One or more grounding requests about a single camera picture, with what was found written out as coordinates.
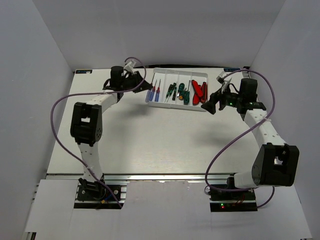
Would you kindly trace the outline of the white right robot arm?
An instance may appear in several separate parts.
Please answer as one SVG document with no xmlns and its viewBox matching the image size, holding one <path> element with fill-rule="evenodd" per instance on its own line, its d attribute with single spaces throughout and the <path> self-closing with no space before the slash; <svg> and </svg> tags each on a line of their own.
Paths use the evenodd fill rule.
<svg viewBox="0 0 320 240">
<path fill-rule="evenodd" d="M 243 78 L 240 82 L 239 93 L 225 90 L 226 105 L 236 107 L 242 120 L 249 128 L 260 147 L 257 157 L 250 171 L 235 173 L 234 182 L 225 188 L 226 195 L 236 200 L 243 195 L 244 189 L 260 186 L 293 185 L 300 151 L 297 146 L 287 144 L 273 127 L 267 116 L 266 107 L 257 101 L 258 81 L 252 78 Z"/>
</svg>

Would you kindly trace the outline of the red curved utility knife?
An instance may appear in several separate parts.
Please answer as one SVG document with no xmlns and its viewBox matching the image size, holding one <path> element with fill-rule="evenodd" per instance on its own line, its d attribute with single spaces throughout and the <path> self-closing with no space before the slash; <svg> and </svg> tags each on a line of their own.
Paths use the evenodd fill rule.
<svg viewBox="0 0 320 240">
<path fill-rule="evenodd" d="M 192 85 L 193 91 L 194 91 L 194 95 L 193 95 L 193 98 L 192 98 L 192 105 L 196 106 L 196 105 L 198 105 L 200 103 L 201 98 L 203 97 L 203 91 L 202 91 L 202 88 L 198 84 L 197 81 L 192 80 L 191 81 L 191 85 Z"/>
</svg>

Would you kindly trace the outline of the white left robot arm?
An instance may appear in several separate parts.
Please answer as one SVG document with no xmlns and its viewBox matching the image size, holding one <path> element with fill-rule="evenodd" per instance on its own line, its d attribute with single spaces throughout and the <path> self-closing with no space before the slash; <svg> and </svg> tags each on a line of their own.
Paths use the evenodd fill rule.
<svg viewBox="0 0 320 240">
<path fill-rule="evenodd" d="M 139 72 L 121 66 L 110 70 L 104 83 L 109 94 L 74 104 L 70 134 L 80 153 L 84 174 L 81 183 L 92 183 L 88 193 L 105 196 L 104 173 L 129 175 L 204 173 L 213 154 L 227 141 L 223 123 L 197 111 L 159 104 L 151 109 L 124 93 L 146 92 L 153 99 L 155 84 Z M 120 103 L 117 112 L 111 106 Z"/>
</svg>

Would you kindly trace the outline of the stubby green orange screwdriver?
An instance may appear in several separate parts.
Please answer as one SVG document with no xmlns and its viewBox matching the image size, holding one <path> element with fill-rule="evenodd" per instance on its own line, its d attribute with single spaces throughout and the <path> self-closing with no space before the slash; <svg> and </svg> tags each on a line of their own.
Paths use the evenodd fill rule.
<svg viewBox="0 0 320 240">
<path fill-rule="evenodd" d="M 185 95 L 185 84 L 184 83 L 180 83 L 178 86 L 178 94 L 177 94 L 177 98 L 179 100 L 183 100 L 184 99 L 184 95 Z"/>
</svg>

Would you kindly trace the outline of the blue handled screwdriver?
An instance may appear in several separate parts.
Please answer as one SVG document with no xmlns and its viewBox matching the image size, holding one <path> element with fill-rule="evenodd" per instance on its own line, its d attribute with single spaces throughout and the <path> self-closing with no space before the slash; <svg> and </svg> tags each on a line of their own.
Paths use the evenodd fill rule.
<svg viewBox="0 0 320 240">
<path fill-rule="evenodd" d="M 157 90 L 155 93 L 155 99 L 154 99 L 155 102 L 159 101 L 159 96 L 160 96 L 160 91 L 161 91 L 160 86 L 161 86 L 161 80 L 159 80 L 159 84 L 158 84 L 158 87 L 157 87 Z"/>
<path fill-rule="evenodd" d="M 151 90 L 148 90 L 147 93 L 146 93 L 146 97 L 145 97 L 145 102 L 146 102 L 146 103 L 148 103 L 149 100 L 150 100 L 150 94 L 151 94 L 151 92 L 152 92 Z"/>
</svg>

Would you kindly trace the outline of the small black precision screwdriver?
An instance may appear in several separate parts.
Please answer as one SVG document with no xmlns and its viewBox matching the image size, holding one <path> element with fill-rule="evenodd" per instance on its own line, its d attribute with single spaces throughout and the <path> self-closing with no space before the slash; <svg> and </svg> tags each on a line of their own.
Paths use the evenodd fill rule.
<svg viewBox="0 0 320 240">
<path fill-rule="evenodd" d="M 169 97 L 170 85 L 169 85 L 169 87 L 168 87 L 168 90 L 167 90 L 167 93 L 166 93 L 164 102 L 165 102 L 165 101 L 167 100 L 167 98 Z"/>
</svg>

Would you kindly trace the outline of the black green precision screwdriver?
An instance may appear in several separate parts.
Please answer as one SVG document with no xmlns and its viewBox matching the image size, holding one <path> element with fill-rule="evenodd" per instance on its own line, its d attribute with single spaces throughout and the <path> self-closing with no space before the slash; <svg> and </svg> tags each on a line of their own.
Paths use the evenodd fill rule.
<svg viewBox="0 0 320 240">
<path fill-rule="evenodd" d="M 172 94 L 172 101 L 175 101 L 176 94 L 177 94 L 177 83 L 175 82 L 173 85 L 174 85 L 174 90 L 173 90 L 173 94 Z"/>
</svg>

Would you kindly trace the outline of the long green screwdriver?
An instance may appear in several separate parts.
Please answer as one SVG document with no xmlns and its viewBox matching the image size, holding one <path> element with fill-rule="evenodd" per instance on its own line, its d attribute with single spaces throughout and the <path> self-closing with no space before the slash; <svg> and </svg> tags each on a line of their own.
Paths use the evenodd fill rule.
<svg viewBox="0 0 320 240">
<path fill-rule="evenodd" d="M 190 102 L 190 83 L 191 81 L 188 82 L 187 90 L 184 91 L 183 104 L 185 106 L 187 106 Z"/>
</svg>

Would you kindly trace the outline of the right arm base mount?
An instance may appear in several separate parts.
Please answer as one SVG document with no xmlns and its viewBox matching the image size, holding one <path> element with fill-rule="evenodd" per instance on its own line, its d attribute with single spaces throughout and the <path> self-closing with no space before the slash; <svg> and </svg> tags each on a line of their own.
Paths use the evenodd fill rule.
<svg viewBox="0 0 320 240">
<path fill-rule="evenodd" d="M 212 213 L 256 212 L 257 202 L 254 191 L 225 192 L 206 186 L 204 193 L 209 196 Z"/>
</svg>

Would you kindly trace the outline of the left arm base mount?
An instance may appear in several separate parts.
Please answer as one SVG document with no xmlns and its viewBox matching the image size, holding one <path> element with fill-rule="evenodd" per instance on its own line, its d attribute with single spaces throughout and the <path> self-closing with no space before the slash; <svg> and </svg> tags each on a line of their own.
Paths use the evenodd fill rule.
<svg viewBox="0 0 320 240">
<path fill-rule="evenodd" d="M 99 182 L 89 182 L 79 178 L 73 208 L 121 210 L 126 199 L 127 184 L 129 182 L 113 179 L 105 179 L 103 182 L 109 189 Z"/>
</svg>

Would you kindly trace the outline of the red handled thin screwdriver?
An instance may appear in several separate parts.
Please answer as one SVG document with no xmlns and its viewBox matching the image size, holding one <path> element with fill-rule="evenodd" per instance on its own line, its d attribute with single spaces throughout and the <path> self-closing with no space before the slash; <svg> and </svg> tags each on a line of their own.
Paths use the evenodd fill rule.
<svg viewBox="0 0 320 240">
<path fill-rule="evenodd" d="M 155 81 L 155 84 L 150 92 L 150 95 L 149 95 L 149 101 L 151 102 L 154 98 L 154 94 L 155 94 L 155 91 L 156 91 L 156 84 L 157 84 L 157 80 Z"/>
</svg>

